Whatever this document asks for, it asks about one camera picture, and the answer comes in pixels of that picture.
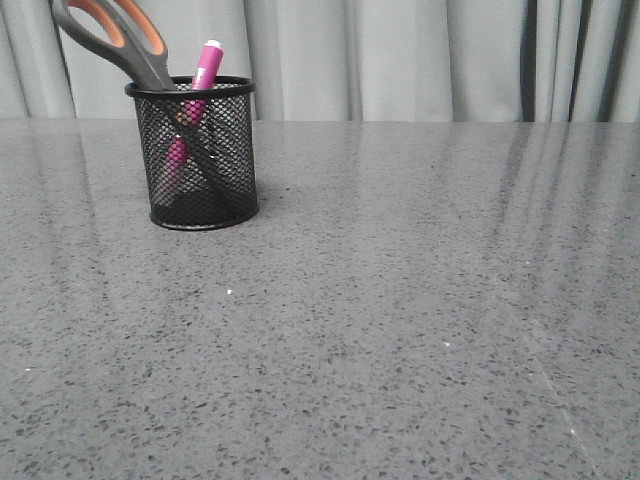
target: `curtain fold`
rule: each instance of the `curtain fold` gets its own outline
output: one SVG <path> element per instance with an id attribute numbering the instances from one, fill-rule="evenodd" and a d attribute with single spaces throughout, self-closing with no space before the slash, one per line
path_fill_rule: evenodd
<path id="1" fill-rule="evenodd" d="M 138 4 L 172 75 L 221 41 L 220 74 L 254 79 L 259 119 L 640 121 L 636 0 Z M 0 0 L 0 61 L 0 117 L 134 117 L 128 77 L 59 32 L 49 0 Z"/>

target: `scissor handle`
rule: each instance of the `scissor handle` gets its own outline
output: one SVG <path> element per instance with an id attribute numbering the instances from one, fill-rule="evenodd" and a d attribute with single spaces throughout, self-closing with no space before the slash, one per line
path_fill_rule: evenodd
<path id="1" fill-rule="evenodd" d="M 152 51 L 133 34 L 124 19 L 106 0 L 53 0 L 53 16 L 60 27 L 87 50 L 124 70 L 145 90 L 174 90 L 167 72 L 167 47 L 149 17 L 133 0 L 114 0 L 140 27 Z M 93 35 L 69 11 L 79 8 L 104 29 L 111 43 Z"/>

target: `table surface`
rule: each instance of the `table surface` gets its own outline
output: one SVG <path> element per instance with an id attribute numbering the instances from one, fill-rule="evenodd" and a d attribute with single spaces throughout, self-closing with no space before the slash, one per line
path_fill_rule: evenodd
<path id="1" fill-rule="evenodd" d="M 0 478 L 640 478 L 640 125 L 254 147 L 177 232 L 135 121 L 0 121 Z"/>

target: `marker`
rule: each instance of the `marker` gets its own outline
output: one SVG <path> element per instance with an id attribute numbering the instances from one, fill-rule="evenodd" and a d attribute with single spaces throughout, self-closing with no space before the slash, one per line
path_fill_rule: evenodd
<path id="1" fill-rule="evenodd" d="M 224 51 L 222 45 L 216 40 L 209 40 L 202 47 L 196 74 L 191 82 L 192 90 L 208 90 L 213 88 L 222 62 Z M 182 123 L 189 122 L 198 125 L 206 110 L 206 100 L 189 100 L 179 114 L 178 120 Z M 167 163 L 163 172 L 163 181 L 166 190 L 175 192 L 180 175 L 189 160 L 189 149 L 184 139 L 176 135 L 167 153 Z"/>

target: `black mesh pen holder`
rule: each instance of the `black mesh pen holder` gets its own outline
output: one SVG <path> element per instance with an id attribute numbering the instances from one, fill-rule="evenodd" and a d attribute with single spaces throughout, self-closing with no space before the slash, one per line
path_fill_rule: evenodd
<path id="1" fill-rule="evenodd" d="M 216 78 L 210 90 L 125 87 L 138 117 L 151 221 L 175 230 L 211 230 L 258 211 L 251 136 L 251 80 Z"/>

